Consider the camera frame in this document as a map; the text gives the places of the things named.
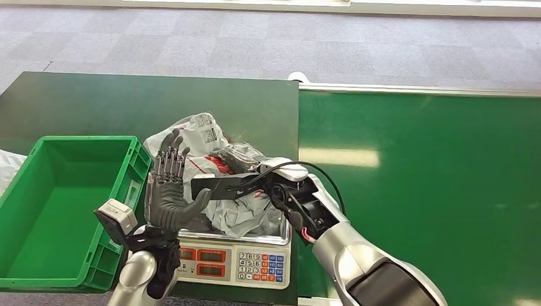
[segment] black cable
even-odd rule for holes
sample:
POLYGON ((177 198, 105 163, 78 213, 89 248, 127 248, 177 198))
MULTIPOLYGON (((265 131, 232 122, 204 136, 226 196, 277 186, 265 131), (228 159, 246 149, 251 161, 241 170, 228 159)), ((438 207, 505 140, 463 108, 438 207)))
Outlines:
POLYGON ((281 167, 284 167, 284 166, 287 166, 289 164, 303 164, 303 165, 306 165, 306 166, 310 166, 310 167, 318 170, 319 172, 321 172, 321 174, 323 174, 323 176, 326 177, 327 180, 329 180, 330 184, 334 188, 334 191, 336 192, 336 195, 338 196, 338 202, 340 203, 340 210, 342 210, 342 214, 346 215, 346 206, 344 205, 344 200, 342 199, 342 194, 340 194, 340 190, 338 190, 338 186, 334 183, 332 178, 323 169, 321 169, 319 166, 317 166, 315 164, 312 164, 312 163, 309 163, 307 161, 288 161, 286 163, 281 163, 281 164, 276 165, 276 166, 272 167, 271 169, 268 169, 267 171, 259 174, 255 178, 252 178, 251 180, 247 181, 246 183, 242 183, 241 185, 239 185, 239 187, 246 186, 246 185, 251 185, 251 184, 257 182, 258 180, 266 177, 267 175, 269 175, 274 170, 276 170, 278 168, 281 168, 281 167))

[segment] humanoid robot hand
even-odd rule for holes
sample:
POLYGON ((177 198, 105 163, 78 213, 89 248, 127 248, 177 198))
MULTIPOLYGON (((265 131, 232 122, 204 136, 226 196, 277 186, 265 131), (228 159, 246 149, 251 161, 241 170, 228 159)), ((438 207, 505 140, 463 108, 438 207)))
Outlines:
POLYGON ((145 194, 145 220, 150 226, 178 232, 209 204, 211 190, 202 189, 192 203, 184 199, 182 174, 189 152, 179 150, 182 136, 174 129, 163 139, 148 174, 145 194))

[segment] robot finger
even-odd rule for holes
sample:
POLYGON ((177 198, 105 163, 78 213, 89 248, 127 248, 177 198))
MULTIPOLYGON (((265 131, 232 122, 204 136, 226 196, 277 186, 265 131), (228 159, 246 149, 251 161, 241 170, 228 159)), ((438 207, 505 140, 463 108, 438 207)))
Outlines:
POLYGON ((167 154, 165 157, 165 165, 164 165, 164 174, 167 180, 171 179, 172 170, 173 170, 173 164, 175 163, 175 157, 177 155, 177 150, 173 149, 173 147, 169 147, 167 150, 167 154))
POLYGON ((181 133, 181 130, 179 128, 174 128, 173 131, 171 131, 171 133, 173 133, 173 135, 175 136, 175 138, 181 133))
POLYGON ((185 227, 186 223, 190 219, 193 219, 198 214, 201 214, 203 210, 207 208, 210 200, 211 190, 208 188, 202 189, 195 198, 195 201, 191 202, 190 204, 188 204, 188 206, 183 208, 182 214, 176 220, 179 224, 176 224, 175 226, 177 228, 185 227))
POLYGON ((182 135, 178 135, 177 138, 175 138, 175 141, 173 142, 173 148, 175 148, 176 150, 179 150, 183 141, 184 141, 184 138, 182 137, 182 135))
POLYGON ((148 179, 147 179, 147 188, 145 192, 145 205, 150 205, 150 202, 152 201, 151 194, 152 194, 153 185, 154 185, 154 177, 152 177, 152 174, 149 173, 148 179))
POLYGON ((158 152, 156 154, 156 157, 154 158, 154 165, 153 165, 153 170, 155 173, 159 173, 159 170, 161 168, 161 159, 163 158, 163 156, 161 155, 161 152, 158 152))
POLYGON ((186 164, 188 153, 189 153, 189 147, 184 148, 184 150, 182 150, 182 153, 181 153, 181 158, 180 158, 181 164, 179 167, 179 177, 181 179, 183 178, 183 175, 184 175, 184 164, 186 164))
POLYGON ((174 182, 180 182, 182 179, 182 177, 180 177, 181 163, 182 161, 178 158, 173 161, 171 176, 174 182))
POLYGON ((175 138, 176 136, 174 132, 171 132, 165 135, 165 138, 163 139, 163 141, 161 142, 161 145, 159 146, 159 150, 163 152, 167 152, 169 150, 169 147, 173 145, 173 141, 175 140, 175 138))

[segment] plastic bag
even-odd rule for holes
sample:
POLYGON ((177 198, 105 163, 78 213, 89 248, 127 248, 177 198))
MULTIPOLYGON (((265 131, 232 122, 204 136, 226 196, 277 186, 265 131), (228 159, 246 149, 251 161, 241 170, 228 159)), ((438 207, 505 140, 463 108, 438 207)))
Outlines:
POLYGON ((0 150, 0 196, 19 171, 26 156, 0 150))
POLYGON ((214 152, 216 156, 232 168, 234 173, 246 173, 255 168, 267 158, 263 153, 247 143, 230 143, 214 152))
MULTIPOLYGON (((216 153, 220 149, 227 147, 231 149, 233 145, 229 145, 220 126, 216 124, 211 114, 200 113, 186 117, 168 129, 146 139, 144 146, 152 156, 156 156, 162 140, 174 128, 179 128, 182 137, 184 137, 180 149, 182 150, 183 146, 186 145, 190 147, 182 179, 184 181, 184 199, 191 202, 193 201, 191 179, 196 174, 213 173, 218 177, 234 173, 217 155, 212 154, 213 156, 211 156, 211 152, 216 153)), ((246 144, 234 145, 240 145, 239 148, 245 149, 243 152, 246 154, 260 154, 263 156, 253 148, 253 150, 248 150, 246 144)), ((259 191, 235 201, 212 200, 203 211, 206 220, 210 221, 212 226, 205 228, 205 220, 197 218, 196 221, 187 226, 187 229, 191 231, 212 231, 216 228, 228 236, 240 238, 261 225, 267 228, 276 227, 269 224, 268 216, 269 212, 275 210, 269 203, 267 195, 259 191)))

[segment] white plastic bag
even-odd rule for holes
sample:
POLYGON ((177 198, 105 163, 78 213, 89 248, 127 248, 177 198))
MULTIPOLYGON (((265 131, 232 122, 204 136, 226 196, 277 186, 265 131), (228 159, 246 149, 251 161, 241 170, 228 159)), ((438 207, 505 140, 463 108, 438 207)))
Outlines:
MULTIPOLYGON (((144 146, 152 156, 156 156, 164 137, 175 128, 180 129, 180 135, 184 138, 180 150, 185 146, 190 147, 182 179, 184 199, 191 202, 191 179, 196 174, 213 173, 219 177, 230 173, 230 169, 220 159, 209 156, 214 149, 228 145, 228 141, 214 117, 209 113, 200 113, 186 117, 146 139, 144 146)), ((269 204, 267 195, 255 192, 235 201, 212 200, 203 213, 213 227, 228 236, 239 238, 260 225, 267 224, 268 212, 273 210, 275 208, 269 204)))
POLYGON ((26 156, 0 150, 0 196, 22 166, 26 156))

